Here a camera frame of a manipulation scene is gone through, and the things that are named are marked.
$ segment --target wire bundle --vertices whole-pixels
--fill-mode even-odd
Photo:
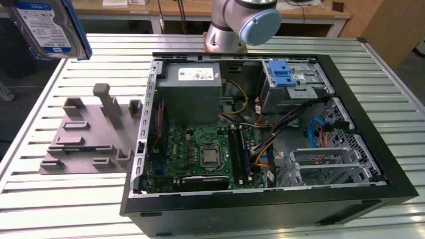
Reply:
[[[270,145],[273,144],[273,142],[275,141],[275,137],[276,137],[276,134],[279,133],[280,129],[294,120],[299,117],[299,115],[302,114],[302,112],[314,104],[318,104],[318,103],[323,103],[328,100],[328,97],[320,97],[315,100],[308,100],[306,102],[303,102],[296,108],[294,108],[291,111],[288,111],[283,116],[282,118],[278,120],[278,122],[275,123],[275,125],[271,127],[270,129],[270,132],[269,132],[269,135],[266,137],[266,140],[263,143],[258,144],[257,147],[253,149],[253,151],[259,151],[259,154],[257,156],[257,159],[255,159],[255,163],[254,165],[255,166],[259,166],[258,165],[258,162],[259,162],[259,158],[261,158],[261,155],[263,154],[263,152],[266,151],[266,149],[270,147]]]

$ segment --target motherboard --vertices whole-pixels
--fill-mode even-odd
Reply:
[[[245,162],[241,166],[237,164],[230,131],[230,127],[170,127],[163,176],[225,176],[229,189],[263,187],[261,171],[247,173]],[[246,127],[241,131],[242,143],[249,149],[254,146],[253,129]],[[243,173],[246,180],[239,179]]]

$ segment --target metal table surface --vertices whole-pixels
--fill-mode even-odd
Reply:
[[[202,52],[199,35],[87,34],[89,61],[62,59],[0,164],[0,238],[146,238],[118,215],[123,173],[37,174],[66,97],[98,104],[95,83],[118,102],[142,99],[153,51]],[[327,54],[380,132],[419,196],[344,225],[246,231],[197,238],[425,238],[425,109],[367,44],[355,39],[274,37],[249,52]]]

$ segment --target floor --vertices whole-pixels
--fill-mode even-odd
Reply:
[[[146,21],[127,22],[127,21],[81,21],[82,27],[86,32],[90,33],[150,33],[150,24]],[[167,23],[166,34],[181,31],[179,22]],[[190,25],[189,31],[202,31],[203,25]],[[15,95],[11,102],[3,102],[0,100],[0,159],[2,158],[7,146],[7,143],[1,143],[1,140],[13,140],[21,124],[29,114],[31,106],[38,98],[42,87],[49,80],[51,72],[55,68],[58,60],[37,61],[37,71],[27,77],[19,79],[11,79],[0,71],[0,81],[6,86],[19,86],[18,88],[10,88]],[[396,75],[402,79],[403,83],[425,104],[425,58],[416,54],[410,53],[400,66],[395,70]]]

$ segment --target hard drive label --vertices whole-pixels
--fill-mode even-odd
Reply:
[[[18,2],[15,10],[38,45],[47,52],[69,52],[70,44],[61,27],[54,23],[54,11],[49,4]]]

